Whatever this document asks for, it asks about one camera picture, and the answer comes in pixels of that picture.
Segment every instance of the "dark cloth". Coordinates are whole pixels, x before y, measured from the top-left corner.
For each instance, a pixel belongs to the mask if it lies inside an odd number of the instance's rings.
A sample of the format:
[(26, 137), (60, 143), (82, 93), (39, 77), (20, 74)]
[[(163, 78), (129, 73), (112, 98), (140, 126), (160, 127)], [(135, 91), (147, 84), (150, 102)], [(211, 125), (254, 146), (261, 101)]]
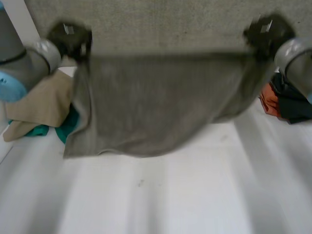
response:
[(277, 97), (281, 117), (290, 124), (312, 119), (312, 105), (307, 99), (284, 77), (276, 73), (272, 80)]
[(168, 153), (246, 110), (273, 71), (246, 53), (93, 57), (73, 79), (80, 119), (64, 157)]

